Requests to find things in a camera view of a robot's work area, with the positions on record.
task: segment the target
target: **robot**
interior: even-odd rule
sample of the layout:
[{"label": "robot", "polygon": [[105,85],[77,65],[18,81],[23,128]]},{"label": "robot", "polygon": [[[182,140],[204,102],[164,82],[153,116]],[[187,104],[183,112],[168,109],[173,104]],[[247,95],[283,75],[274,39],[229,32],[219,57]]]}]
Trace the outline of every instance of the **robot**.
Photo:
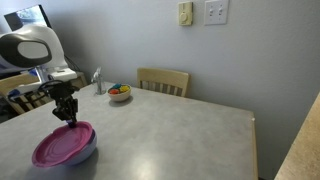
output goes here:
[{"label": "robot", "polygon": [[70,128],[75,127],[78,100],[72,94],[79,89],[68,81],[77,78],[77,74],[68,68],[60,41],[51,28],[25,25],[0,35],[0,74],[25,70],[38,76],[39,82],[16,87],[8,93],[8,100],[18,103],[15,99],[19,96],[43,92],[56,102],[52,113]]}]

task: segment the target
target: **white wall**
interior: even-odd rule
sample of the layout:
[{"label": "white wall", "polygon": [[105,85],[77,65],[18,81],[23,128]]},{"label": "white wall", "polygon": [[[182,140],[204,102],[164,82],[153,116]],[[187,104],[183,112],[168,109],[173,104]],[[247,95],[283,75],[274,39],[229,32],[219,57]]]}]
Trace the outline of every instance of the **white wall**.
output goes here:
[{"label": "white wall", "polygon": [[2,0],[3,14],[41,3],[65,52],[91,76],[136,84],[140,66],[191,73],[190,97],[252,110],[259,173],[273,179],[320,90],[320,1],[230,0],[228,24],[177,25],[179,0]]}]

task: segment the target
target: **countertop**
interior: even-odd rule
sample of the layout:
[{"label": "countertop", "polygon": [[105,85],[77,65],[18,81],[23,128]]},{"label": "countertop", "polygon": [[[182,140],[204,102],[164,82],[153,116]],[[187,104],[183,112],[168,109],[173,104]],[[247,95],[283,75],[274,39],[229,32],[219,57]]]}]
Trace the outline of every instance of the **countertop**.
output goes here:
[{"label": "countertop", "polygon": [[276,179],[320,179],[320,94],[301,126]]}]

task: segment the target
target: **tabletop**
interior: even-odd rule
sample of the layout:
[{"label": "tabletop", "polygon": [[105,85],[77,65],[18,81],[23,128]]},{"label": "tabletop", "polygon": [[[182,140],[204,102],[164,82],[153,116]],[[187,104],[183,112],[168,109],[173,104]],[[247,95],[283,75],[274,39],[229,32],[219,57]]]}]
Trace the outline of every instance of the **tabletop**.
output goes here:
[{"label": "tabletop", "polygon": [[75,166],[32,165],[39,142],[65,125],[51,113],[51,102],[0,124],[0,179],[256,178],[250,111],[137,88],[121,103],[94,95],[92,85],[73,97],[79,101],[78,120],[97,133],[93,154]]}]

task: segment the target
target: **light switch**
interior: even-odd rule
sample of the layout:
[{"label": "light switch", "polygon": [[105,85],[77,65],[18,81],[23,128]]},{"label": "light switch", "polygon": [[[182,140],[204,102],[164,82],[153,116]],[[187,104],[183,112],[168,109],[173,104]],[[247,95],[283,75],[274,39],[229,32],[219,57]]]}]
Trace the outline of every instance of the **light switch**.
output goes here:
[{"label": "light switch", "polygon": [[214,0],[205,2],[204,24],[226,24],[229,0]]},{"label": "light switch", "polygon": [[192,2],[179,3],[179,25],[190,26],[192,25]]}]

